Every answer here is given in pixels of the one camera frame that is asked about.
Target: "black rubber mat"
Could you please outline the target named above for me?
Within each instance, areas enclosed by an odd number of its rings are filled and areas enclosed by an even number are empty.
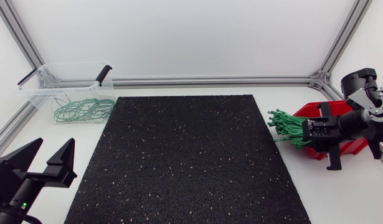
[[[310,221],[242,95],[119,98],[66,223]]]

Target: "black handle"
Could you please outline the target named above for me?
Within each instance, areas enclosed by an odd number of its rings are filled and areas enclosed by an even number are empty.
[[[100,82],[100,86],[102,85],[102,82],[104,80],[104,78],[106,77],[106,75],[108,74],[108,72],[112,69],[111,66],[109,65],[105,65],[103,70],[100,72],[100,74],[98,74],[97,78],[96,78],[96,81],[99,81]]]
[[[21,85],[24,81],[26,81],[28,78],[30,78],[34,72],[37,70],[37,68],[33,69],[27,76],[25,76],[17,85]]]

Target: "red tray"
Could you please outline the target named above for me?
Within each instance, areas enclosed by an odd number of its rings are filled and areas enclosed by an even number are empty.
[[[308,118],[316,118],[320,117],[320,110],[317,108],[317,105],[321,102],[316,103],[308,103],[304,105],[298,112],[294,114],[294,116],[304,116]],[[352,110],[352,108],[345,103],[344,100],[341,101],[329,101],[329,106],[331,108],[331,114],[333,116],[342,115]],[[349,141],[346,143],[342,143],[339,145],[341,151],[340,156],[347,153],[353,153],[357,155],[368,145],[366,139],[360,138],[354,141]],[[327,153],[318,153],[311,147],[305,147],[308,154],[317,160],[322,160],[327,157]]]

